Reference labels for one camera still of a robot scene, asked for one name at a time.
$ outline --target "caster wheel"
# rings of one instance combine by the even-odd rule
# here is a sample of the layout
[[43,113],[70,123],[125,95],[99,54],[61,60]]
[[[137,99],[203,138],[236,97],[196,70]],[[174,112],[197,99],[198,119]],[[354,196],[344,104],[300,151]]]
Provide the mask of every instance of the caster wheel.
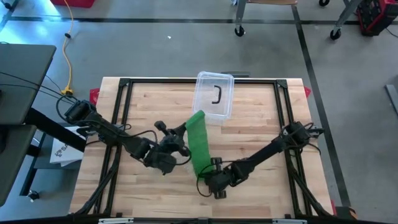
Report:
[[30,190],[29,194],[26,196],[30,198],[30,202],[34,202],[34,200],[39,199],[39,193],[35,190]]
[[236,30],[236,28],[235,28],[235,34],[236,34],[238,37],[243,36],[243,35],[245,34],[245,31],[244,31],[243,27],[242,27],[242,26],[239,26],[239,31]]
[[12,9],[12,6],[9,3],[4,3],[4,7],[6,9]]
[[330,0],[319,0],[319,5],[325,7],[329,4]]
[[338,30],[335,35],[333,35],[333,30],[330,32],[330,39],[337,40],[341,37],[341,30]]

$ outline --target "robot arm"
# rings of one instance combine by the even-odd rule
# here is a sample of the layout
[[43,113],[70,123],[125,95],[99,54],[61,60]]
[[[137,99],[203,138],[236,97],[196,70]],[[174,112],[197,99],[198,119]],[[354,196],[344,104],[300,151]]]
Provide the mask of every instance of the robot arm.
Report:
[[85,100],[77,100],[65,113],[65,120],[82,127],[77,131],[84,137],[95,131],[98,133],[99,140],[107,146],[122,144],[131,157],[141,161],[146,167],[160,169],[163,175],[172,172],[177,165],[177,160],[171,153],[178,151],[182,156],[190,156],[183,141],[186,131],[185,123],[175,129],[166,129],[163,121],[157,121],[155,127],[165,134],[158,144],[137,135],[128,135],[124,130],[105,120],[97,113],[95,106]]
[[286,126],[269,145],[251,157],[233,161],[224,169],[221,168],[221,158],[212,158],[211,164],[216,166],[216,170],[201,173],[199,177],[204,178],[215,199],[226,198],[225,188],[244,182],[258,164],[284,150],[303,148],[310,138],[317,138],[322,132],[322,129],[306,129],[300,122],[294,122]]

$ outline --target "table leg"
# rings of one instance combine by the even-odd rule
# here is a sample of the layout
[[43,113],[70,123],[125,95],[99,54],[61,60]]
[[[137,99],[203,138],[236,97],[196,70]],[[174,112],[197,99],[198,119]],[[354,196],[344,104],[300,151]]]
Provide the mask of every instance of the table leg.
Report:
[[25,123],[35,125],[37,129],[81,152],[85,151],[86,141],[84,139],[33,108],[29,109]]
[[26,154],[33,156],[33,157],[37,157],[39,155],[40,152],[40,148],[34,145],[30,145],[29,148],[27,149]]
[[332,40],[339,39],[341,36],[341,27],[343,24],[347,21],[350,15],[354,13],[356,8],[359,6],[359,4],[362,2],[362,0],[351,0],[346,7],[344,8],[343,12],[340,14],[340,17],[338,18],[335,28],[330,32],[330,38]]
[[236,20],[235,20],[235,34],[238,37],[241,37],[245,34],[245,31],[242,27],[242,20],[243,20],[245,7],[246,7],[246,0],[238,0],[238,10],[236,11]]

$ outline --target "cart leg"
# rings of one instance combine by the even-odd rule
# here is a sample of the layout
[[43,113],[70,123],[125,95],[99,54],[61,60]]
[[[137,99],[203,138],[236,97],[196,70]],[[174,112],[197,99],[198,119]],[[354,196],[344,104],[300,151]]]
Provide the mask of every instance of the cart leg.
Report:
[[238,10],[236,11],[236,20],[235,20],[235,34],[238,37],[241,37],[245,34],[245,31],[242,27],[242,19],[245,7],[246,7],[246,0],[238,0]]
[[340,17],[338,18],[335,28],[330,32],[330,38],[332,40],[337,40],[341,36],[341,27],[343,24],[347,21],[350,15],[356,10],[358,5],[362,2],[362,0],[351,0],[343,10],[343,12],[340,14]]
[[0,0],[0,2],[4,5],[4,7],[8,10],[12,9],[11,4],[9,4],[8,2],[4,2],[4,0]]

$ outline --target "red equipment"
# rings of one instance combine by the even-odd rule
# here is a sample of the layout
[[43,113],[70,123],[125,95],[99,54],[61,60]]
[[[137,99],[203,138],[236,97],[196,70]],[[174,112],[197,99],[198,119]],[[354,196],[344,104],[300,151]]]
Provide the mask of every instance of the red equipment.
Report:
[[398,1],[363,0],[357,13],[362,35],[379,35],[398,16]]
[[[93,6],[95,0],[67,0],[67,3],[71,7],[86,7]],[[64,0],[51,0],[52,4],[66,6]]]

